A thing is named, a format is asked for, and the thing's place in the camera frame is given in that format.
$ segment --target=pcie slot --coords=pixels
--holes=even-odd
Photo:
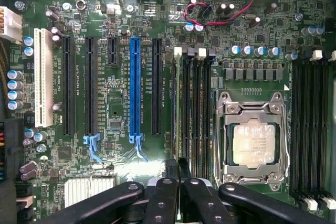
[[[111,67],[117,67],[119,65],[118,58],[118,43],[117,38],[108,38],[107,49],[108,49],[108,64]]]
[[[74,135],[76,131],[76,66],[75,41],[72,37],[63,37],[62,50],[63,134]]]
[[[162,39],[152,40],[152,134],[162,126]]]
[[[98,48],[95,38],[85,38],[85,135],[98,133]]]
[[[34,29],[35,127],[53,124],[52,35],[46,29]]]

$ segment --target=blue pcie slot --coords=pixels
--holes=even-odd
[[[141,152],[142,133],[140,132],[141,107],[141,55],[140,39],[131,38],[131,85],[130,85],[130,143],[135,144],[138,157],[146,160]]]

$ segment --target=wire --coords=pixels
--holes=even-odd
[[[203,23],[203,22],[199,22],[199,21],[194,20],[194,19],[188,19],[187,18],[187,13],[188,13],[189,8],[191,8],[191,7],[193,8],[195,6],[207,6],[207,7],[209,7],[209,5],[207,5],[204,2],[198,2],[198,3],[194,3],[194,4],[188,4],[187,7],[185,8],[184,12],[183,12],[183,18],[186,21],[190,22],[190,23],[193,23],[193,24],[196,24],[196,25],[201,25],[201,26],[228,25],[228,24],[232,23],[236,18],[238,18],[241,14],[243,14],[245,11],[247,11],[251,7],[253,1],[254,0],[250,0],[250,2],[243,9],[241,9],[239,12],[237,12],[236,14],[234,14],[233,16],[231,16],[229,19],[227,19],[225,21],[222,21],[222,22]]]

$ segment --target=chip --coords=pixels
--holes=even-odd
[[[72,158],[71,146],[58,147],[58,159],[71,159],[71,158]]]

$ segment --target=white pci slot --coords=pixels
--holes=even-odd
[[[53,125],[52,43],[51,32],[34,29],[35,127]]]

